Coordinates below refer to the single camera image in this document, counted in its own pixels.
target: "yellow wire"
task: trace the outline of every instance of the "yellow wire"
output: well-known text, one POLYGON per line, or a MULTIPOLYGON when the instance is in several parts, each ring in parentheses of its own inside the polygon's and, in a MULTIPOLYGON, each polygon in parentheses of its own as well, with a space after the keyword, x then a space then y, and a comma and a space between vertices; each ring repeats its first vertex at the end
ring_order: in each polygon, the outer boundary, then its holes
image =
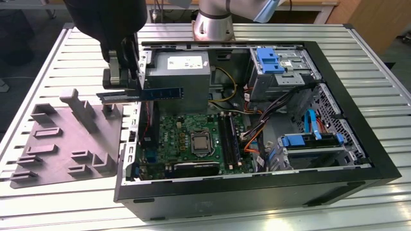
POLYGON ((225 74, 226 74, 226 75, 229 76, 229 78, 231 79, 233 84, 234 84, 234 92, 233 92, 231 96, 229 96, 226 99, 221 99, 221 100, 209 100, 209 102, 225 102, 225 101, 230 100, 230 99, 237 95, 237 92, 238 92, 238 85, 237 85, 237 82, 235 82, 233 76, 229 74, 229 72, 227 72, 223 68, 217 67, 217 69, 219 69, 221 71, 223 71, 225 74))

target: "black chassis frame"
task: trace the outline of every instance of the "black chassis frame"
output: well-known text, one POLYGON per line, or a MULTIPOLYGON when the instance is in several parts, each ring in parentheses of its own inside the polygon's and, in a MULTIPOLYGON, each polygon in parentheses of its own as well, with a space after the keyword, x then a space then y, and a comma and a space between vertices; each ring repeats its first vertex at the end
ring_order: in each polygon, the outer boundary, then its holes
POLYGON ((303 45, 313 62, 323 76, 323 80, 330 88, 331 94, 339 108, 342 109, 342 118, 347 120, 349 125, 357 135, 361 146, 369 159, 363 160, 370 163, 370 168, 343 169, 334 171, 301 171, 299 173, 278 175, 255 175, 255 177, 233 178, 213 180, 199 180, 187 182, 162 181, 153 184, 121 185, 125 154, 121 156, 121 165, 118 172, 118 181, 115 188, 115 202, 119 200, 134 199, 135 203, 155 201, 157 197, 182 196, 202 193, 222 193, 230 191, 255 190, 267 188, 279 188, 293 186, 322 185, 339 183, 339 186, 307 201, 302 206, 325 205, 337 202, 349 195, 361 191, 366 187, 379 186, 402 177, 389 154, 371 130, 371 127, 361 113, 358 106, 349 94, 346 87, 331 67, 331 64, 322 52, 318 43, 314 41, 179 41, 179 42, 145 42, 145 50, 177 51, 177 47, 186 46, 185 50, 190 51, 194 45, 207 49, 209 46, 222 45, 223 47, 246 47, 255 45, 303 45))

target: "motherboard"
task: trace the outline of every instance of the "motherboard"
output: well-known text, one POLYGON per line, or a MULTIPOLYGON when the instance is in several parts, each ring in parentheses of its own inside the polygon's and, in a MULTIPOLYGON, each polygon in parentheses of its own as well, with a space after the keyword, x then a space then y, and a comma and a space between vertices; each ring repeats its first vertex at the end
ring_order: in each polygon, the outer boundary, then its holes
POLYGON ((162 116, 159 147, 145 150, 147 164, 141 167, 142 177, 159 180, 250 173, 251 156, 243 152, 239 143, 245 130, 241 115, 162 116), (233 122, 230 129, 223 128, 225 119, 233 122), (227 130, 233 131, 233 137, 226 136, 227 130), (226 142, 235 143, 235 151, 226 142))

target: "blue latch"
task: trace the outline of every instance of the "blue latch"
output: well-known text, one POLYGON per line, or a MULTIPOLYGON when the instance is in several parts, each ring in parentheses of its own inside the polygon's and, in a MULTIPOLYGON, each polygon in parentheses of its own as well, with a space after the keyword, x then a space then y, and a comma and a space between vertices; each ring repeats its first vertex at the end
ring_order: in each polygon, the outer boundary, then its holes
POLYGON ((345 136, 341 133, 337 133, 337 140, 339 141, 339 144, 343 145, 345 144, 345 136))
POLYGON ((257 49, 258 61, 262 64, 262 71, 265 74, 283 74, 285 68, 279 63, 279 57, 273 48, 257 49))
POLYGON ((289 146, 290 146, 290 142, 289 142, 287 137, 283 137, 283 138, 282 138, 282 141, 283 141, 283 146, 285 146, 285 147, 289 147, 289 146))
POLYGON ((287 136, 291 146, 305 146, 306 142, 302 135, 287 136))

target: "ram slot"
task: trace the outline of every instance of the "ram slot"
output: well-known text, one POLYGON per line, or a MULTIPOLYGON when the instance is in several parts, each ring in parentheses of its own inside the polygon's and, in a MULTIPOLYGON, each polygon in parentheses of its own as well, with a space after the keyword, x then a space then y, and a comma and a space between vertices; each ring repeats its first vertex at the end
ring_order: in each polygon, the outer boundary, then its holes
POLYGON ((237 137, 233 117, 230 114, 225 113, 219 116, 219 131, 221 131, 225 163, 229 169, 234 169, 234 166, 241 166, 242 163, 241 163, 239 141, 237 137))

